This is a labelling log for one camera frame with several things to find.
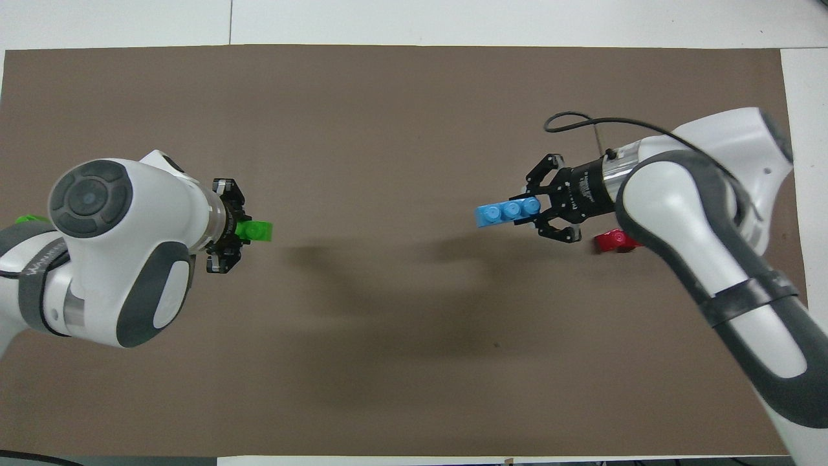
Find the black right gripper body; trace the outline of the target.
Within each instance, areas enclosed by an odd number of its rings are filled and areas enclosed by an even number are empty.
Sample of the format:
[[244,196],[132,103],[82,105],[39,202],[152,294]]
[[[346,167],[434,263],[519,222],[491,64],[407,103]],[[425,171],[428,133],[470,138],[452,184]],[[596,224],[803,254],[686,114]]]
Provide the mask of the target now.
[[550,203],[556,218],[570,223],[579,224],[615,211],[615,201],[604,186],[601,160],[560,169],[549,188]]

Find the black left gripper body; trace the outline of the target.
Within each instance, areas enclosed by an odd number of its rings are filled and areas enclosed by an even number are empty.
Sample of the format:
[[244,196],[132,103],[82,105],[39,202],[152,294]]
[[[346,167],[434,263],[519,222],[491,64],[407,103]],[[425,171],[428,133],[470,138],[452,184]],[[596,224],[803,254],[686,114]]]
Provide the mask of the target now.
[[217,208],[216,213],[219,218],[216,222],[215,228],[212,228],[212,230],[217,229],[218,233],[210,235],[210,250],[240,249],[243,245],[249,243],[243,241],[236,233],[236,228],[239,225],[239,222],[250,220],[250,216],[246,215],[245,210],[232,210],[231,212],[228,212],[224,209],[219,200],[219,208]]

